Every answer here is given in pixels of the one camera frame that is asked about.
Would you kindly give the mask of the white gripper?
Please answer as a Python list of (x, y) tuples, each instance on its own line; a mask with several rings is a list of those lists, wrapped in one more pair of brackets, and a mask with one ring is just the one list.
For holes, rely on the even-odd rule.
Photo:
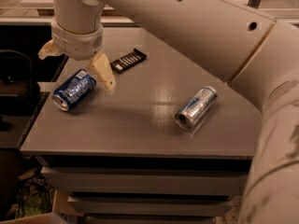
[(95, 32), (89, 34), (74, 34), (62, 28), (55, 19), (51, 21), (50, 25), (52, 40), (45, 43), (40, 49), (38, 58), (45, 60), (47, 57), (61, 56), (64, 53), (77, 61), (90, 59), (89, 67), (102, 83), (104, 91), (113, 92), (116, 80), (106, 54), (100, 51), (103, 41), (103, 26), (100, 25)]

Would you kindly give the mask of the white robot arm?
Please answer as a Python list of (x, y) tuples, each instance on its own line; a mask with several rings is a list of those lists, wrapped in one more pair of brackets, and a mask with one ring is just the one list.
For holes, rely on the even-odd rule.
[(40, 58), (98, 62), (105, 6), (163, 40), (263, 115), (238, 224), (299, 224), (299, 29), (230, 0), (53, 0), (52, 40)]

